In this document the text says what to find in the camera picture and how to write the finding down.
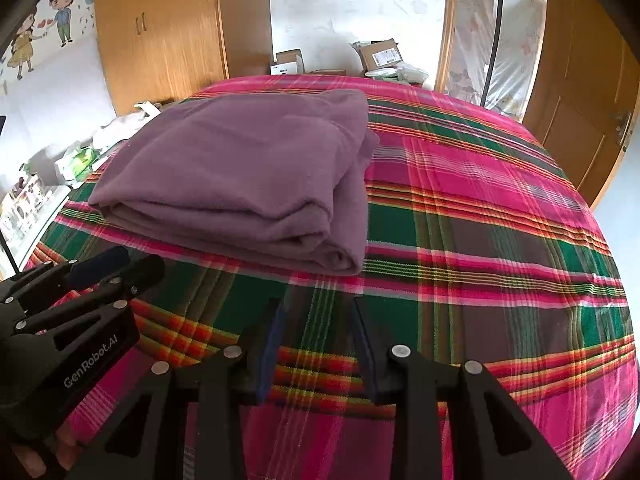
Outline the person left hand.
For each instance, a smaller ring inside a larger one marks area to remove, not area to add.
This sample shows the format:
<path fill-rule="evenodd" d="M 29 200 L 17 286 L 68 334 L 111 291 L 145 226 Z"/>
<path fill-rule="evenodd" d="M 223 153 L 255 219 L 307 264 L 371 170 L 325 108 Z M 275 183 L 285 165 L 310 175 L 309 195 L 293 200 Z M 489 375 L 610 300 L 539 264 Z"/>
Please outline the person left hand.
<path fill-rule="evenodd" d="M 68 420 L 43 440 L 27 439 L 15 430 L 9 438 L 10 479 L 43 479 L 49 470 L 65 477 L 84 452 Z"/>

